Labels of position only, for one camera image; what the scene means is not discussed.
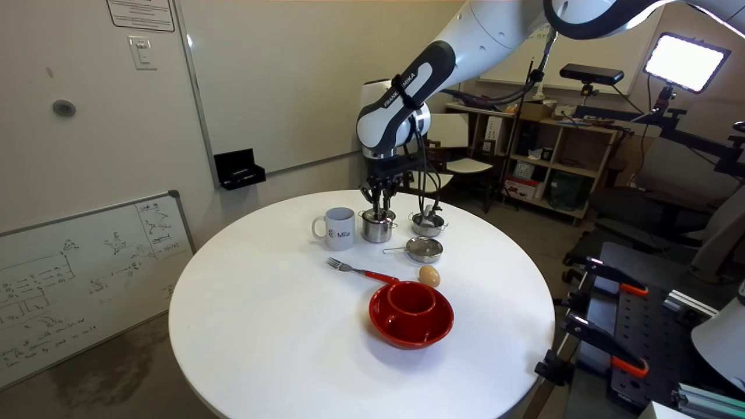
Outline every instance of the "chair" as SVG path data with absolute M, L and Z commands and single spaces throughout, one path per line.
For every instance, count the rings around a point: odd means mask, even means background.
M 470 141 L 468 138 L 468 113 L 433 113 L 427 136 L 428 160 L 453 184 L 475 182 L 482 189 L 482 208 L 489 211 L 496 191 L 496 141 Z
M 656 236 L 645 225 L 633 225 L 622 218 L 600 216 L 596 229 L 631 239 L 638 250 L 687 260 L 692 275 L 717 280 L 728 255 L 745 237 L 745 187 L 734 191 L 705 220 L 704 229 Z

